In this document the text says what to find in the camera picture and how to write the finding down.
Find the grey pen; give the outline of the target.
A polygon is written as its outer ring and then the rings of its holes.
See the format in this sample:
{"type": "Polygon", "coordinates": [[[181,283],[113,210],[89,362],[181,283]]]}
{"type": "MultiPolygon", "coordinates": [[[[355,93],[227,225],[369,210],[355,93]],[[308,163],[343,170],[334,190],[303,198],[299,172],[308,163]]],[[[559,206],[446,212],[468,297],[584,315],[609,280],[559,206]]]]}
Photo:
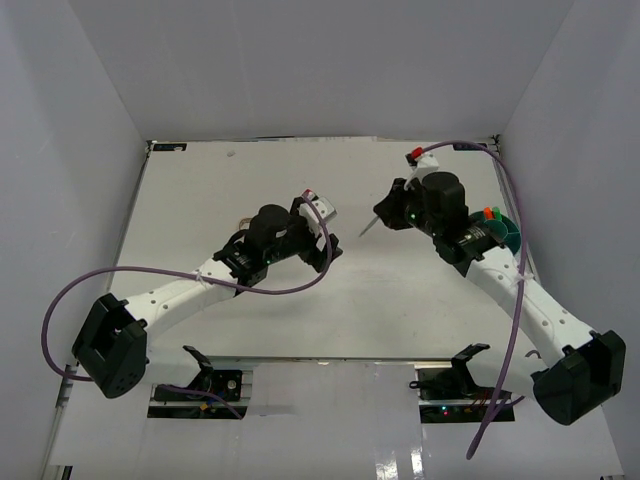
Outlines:
{"type": "Polygon", "coordinates": [[[375,216],[365,227],[364,229],[359,233],[358,238],[362,238],[373,226],[376,225],[376,223],[379,221],[379,217],[375,216]]]}

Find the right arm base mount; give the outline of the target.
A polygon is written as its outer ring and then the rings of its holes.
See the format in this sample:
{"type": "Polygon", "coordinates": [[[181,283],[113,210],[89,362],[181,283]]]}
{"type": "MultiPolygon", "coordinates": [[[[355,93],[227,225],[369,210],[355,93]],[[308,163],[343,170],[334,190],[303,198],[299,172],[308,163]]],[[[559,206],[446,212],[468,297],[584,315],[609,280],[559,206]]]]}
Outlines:
{"type": "Polygon", "coordinates": [[[445,361],[417,367],[408,383],[418,396],[420,421],[427,424],[480,423],[488,412],[494,387],[480,386],[471,376],[467,363],[488,350],[482,343],[471,344],[445,361]]]}

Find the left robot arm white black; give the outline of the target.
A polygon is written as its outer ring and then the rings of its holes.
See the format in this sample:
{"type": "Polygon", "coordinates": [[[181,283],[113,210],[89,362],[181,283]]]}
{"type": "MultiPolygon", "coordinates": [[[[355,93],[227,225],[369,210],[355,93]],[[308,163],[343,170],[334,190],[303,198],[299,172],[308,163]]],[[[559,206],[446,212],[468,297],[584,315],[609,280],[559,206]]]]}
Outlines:
{"type": "Polygon", "coordinates": [[[270,266],[297,256],[324,274],[341,250],[326,225],[337,214],[307,190],[291,208],[261,207],[247,228],[194,272],[146,293],[94,302],[72,347],[74,357],[109,399],[140,383],[178,387],[199,399],[211,387],[209,358],[188,345],[163,349],[157,340],[204,309],[231,300],[264,280],[270,266]]]}

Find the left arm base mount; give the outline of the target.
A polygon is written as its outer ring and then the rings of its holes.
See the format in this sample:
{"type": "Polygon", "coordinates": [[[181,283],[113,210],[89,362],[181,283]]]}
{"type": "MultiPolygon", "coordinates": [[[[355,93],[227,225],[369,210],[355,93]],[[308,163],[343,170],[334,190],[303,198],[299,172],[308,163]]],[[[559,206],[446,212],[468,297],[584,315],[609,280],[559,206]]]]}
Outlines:
{"type": "Polygon", "coordinates": [[[183,349],[196,361],[198,372],[186,387],[155,387],[148,418],[181,420],[242,420],[248,409],[245,372],[219,369],[192,346],[183,349]]]}

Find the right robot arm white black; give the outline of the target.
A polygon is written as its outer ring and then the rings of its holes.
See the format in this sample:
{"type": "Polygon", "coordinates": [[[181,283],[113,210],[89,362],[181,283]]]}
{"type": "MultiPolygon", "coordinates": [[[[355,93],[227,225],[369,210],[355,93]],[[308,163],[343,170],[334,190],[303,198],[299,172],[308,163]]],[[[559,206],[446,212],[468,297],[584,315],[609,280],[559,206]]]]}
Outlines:
{"type": "Polygon", "coordinates": [[[555,422],[571,425],[622,386],[626,344],[614,331],[597,332],[566,311],[544,288],[518,270],[504,235],[472,214],[465,189],[449,172],[394,180],[373,208],[391,230],[416,229],[462,277],[491,297],[539,352],[540,367],[525,367],[507,383],[533,397],[555,422]]]}

